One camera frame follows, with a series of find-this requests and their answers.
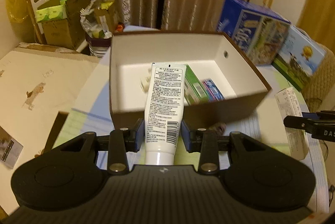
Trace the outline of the white green ointment box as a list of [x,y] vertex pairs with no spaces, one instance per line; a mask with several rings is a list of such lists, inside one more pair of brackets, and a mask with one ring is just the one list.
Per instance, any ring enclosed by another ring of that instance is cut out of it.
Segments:
[[309,144],[294,88],[289,87],[279,91],[275,94],[275,100],[283,119],[291,156],[296,160],[303,160],[309,152]]

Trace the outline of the dark velvet scrunchie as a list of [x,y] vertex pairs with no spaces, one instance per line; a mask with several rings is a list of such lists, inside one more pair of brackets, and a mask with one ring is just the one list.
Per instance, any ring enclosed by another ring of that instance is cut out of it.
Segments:
[[226,130],[226,124],[223,122],[217,122],[216,124],[210,126],[208,129],[216,132],[218,136],[223,136]]

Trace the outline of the clear blue label box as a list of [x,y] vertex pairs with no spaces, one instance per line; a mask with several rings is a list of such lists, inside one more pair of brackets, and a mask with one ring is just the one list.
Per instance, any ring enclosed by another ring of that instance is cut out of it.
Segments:
[[204,85],[210,102],[222,101],[225,99],[212,79],[204,79],[202,80],[202,84]]

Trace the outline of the green medicine box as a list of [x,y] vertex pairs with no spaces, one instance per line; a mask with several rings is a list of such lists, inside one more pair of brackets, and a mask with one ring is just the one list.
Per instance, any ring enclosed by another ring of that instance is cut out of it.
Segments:
[[186,73],[184,79],[184,97],[188,105],[209,102],[209,96],[202,82],[194,74],[189,65],[186,65]]

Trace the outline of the white cream tube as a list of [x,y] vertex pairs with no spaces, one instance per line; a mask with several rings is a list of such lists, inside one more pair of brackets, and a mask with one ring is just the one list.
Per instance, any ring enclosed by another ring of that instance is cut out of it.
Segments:
[[153,63],[144,111],[145,164],[170,166],[184,111],[186,65]]

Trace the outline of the white plastic rectangular case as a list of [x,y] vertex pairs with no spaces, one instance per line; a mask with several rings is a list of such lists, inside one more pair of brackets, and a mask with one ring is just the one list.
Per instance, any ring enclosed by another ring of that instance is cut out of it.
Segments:
[[141,89],[143,90],[144,93],[148,93],[150,82],[151,82],[151,77],[150,76],[145,76],[145,77],[141,78],[140,86],[141,86]]

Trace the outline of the checkered tablecloth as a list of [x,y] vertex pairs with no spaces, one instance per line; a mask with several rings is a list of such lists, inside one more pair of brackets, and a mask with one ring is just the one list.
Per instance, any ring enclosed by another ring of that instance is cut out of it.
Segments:
[[[218,47],[212,46],[206,40],[200,42],[198,50],[192,50],[189,46],[178,46],[175,38],[171,41],[173,43],[171,53],[165,56],[165,61],[189,65],[200,80],[213,80],[225,98],[247,95],[258,84],[255,73],[247,69],[246,64],[237,58],[229,60],[225,67],[221,68],[219,62],[223,54]],[[140,50],[139,55],[144,57],[143,61],[127,62],[119,66],[120,75],[116,80],[116,86],[121,94],[120,103],[123,109],[135,109],[135,105],[131,103],[132,91],[138,98],[138,106],[144,106],[147,99],[140,83],[149,75],[154,59],[146,50]],[[275,99],[275,94],[287,88],[289,84],[272,66],[260,66],[259,70],[271,85],[271,92],[247,118],[227,124],[226,132],[242,132],[289,154],[289,141],[281,111]],[[114,124],[109,107],[109,77],[110,54],[106,53],[80,91],[55,141],[56,145],[61,145],[84,132],[93,131],[97,135],[105,135],[113,130]],[[309,207],[313,211],[327,213],[329,211],[328,180],[321,146],[319,141],[313,138],[308,140],[308,145],[309,152],[303,163],[309,166],[316,176],[316,189]]]

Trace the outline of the light blue milk carton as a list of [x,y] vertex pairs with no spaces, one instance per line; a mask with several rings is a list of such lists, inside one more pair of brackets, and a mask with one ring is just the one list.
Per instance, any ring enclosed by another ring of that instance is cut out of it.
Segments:
[[301,91],[310,82],[325,55],[326,51],[305,31],[292,25],[272,66]]

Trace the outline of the brown cardboard storage box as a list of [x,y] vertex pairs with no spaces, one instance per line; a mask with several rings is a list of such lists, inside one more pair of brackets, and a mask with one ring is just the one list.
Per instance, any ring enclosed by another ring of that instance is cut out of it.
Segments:
[[191,129],[250,116],[271,86],[225,33],[125,32],[110,50],[110,113],[116,128],[145,119]]

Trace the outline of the dark blue milk carton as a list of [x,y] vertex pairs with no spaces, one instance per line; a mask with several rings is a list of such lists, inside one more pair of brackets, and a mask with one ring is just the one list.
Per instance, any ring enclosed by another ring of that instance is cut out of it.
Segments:
[[269,65],[290,25],[269,8],[243,0],[225,0],[216,30],[226,33],[255,65]]

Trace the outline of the cartoon print bedsheet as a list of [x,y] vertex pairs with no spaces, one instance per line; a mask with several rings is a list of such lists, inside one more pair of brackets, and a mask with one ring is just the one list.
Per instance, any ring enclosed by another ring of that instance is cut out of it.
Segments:
[[59,112],[70,112],[97,57],[15,48],[1,59],[1,128],[22,146],[15,168],[45,147]]

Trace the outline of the small photo card box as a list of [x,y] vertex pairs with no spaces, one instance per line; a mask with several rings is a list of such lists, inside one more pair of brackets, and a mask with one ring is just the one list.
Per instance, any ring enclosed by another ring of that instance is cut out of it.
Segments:
[[13,169],[22,149],[23,146],[16,139],[0,128],[0,159],[5,166]]

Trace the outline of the small open cardboard box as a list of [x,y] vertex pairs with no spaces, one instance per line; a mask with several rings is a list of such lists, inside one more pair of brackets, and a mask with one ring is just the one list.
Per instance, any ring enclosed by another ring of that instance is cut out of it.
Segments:
[[98,24],[102,26],[104,32],[115,32],[119,23],[119,15],[116,9],[115,0],[108,0],[94,9],[94,15]]

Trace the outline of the crumpled grey plastic bag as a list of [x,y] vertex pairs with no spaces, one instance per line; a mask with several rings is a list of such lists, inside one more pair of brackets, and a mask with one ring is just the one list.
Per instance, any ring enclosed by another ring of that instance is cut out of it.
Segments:
[[86,8],[80,10],[81,26],[90,38],[108,39],[112,37],[112,32],[107,25],[107,18],[96,15],[96,11],[101,10],[103,1],[91,0]]

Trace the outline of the cardboard box with tissues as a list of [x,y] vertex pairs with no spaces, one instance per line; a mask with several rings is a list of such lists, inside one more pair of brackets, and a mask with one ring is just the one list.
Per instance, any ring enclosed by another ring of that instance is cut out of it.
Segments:
[[80,11],[91,0],[27,0],[36,42],[75,50],[85,38]]

